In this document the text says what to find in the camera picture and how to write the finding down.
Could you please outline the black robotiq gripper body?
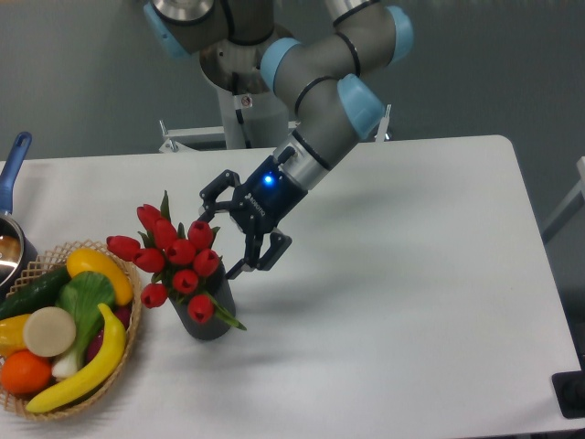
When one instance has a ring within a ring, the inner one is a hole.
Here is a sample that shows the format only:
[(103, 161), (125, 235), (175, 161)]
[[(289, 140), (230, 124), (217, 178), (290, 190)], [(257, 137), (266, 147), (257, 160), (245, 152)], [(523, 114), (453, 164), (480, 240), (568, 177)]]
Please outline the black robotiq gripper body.
[(229, 215), (244, 234), (270, 233), (307, 195), (279, 168), (273, 155), (235, 187)]

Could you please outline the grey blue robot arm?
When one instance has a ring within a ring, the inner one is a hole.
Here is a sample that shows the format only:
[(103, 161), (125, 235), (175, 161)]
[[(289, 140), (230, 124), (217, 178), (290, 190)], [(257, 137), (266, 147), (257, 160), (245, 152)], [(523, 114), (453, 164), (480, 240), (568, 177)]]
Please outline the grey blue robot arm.
[(332, 35), (304, 45), (274, 20), (270, 1), (149, 1), (144, 13), (164, 48), (198, 55), (207, 79), (233, 101), (264, 93), (297, 119), (286, 138), (245, 181), (230, 170), (202, 191), (201, 218), (226, 211), (245, 235), (228, 278), (268, 271), (291, 244), (279, 222), (358, 143), (371, 137), (384, 105), (362, 78), (411, 50), (411, 21), (379, 1), (329, 1)]

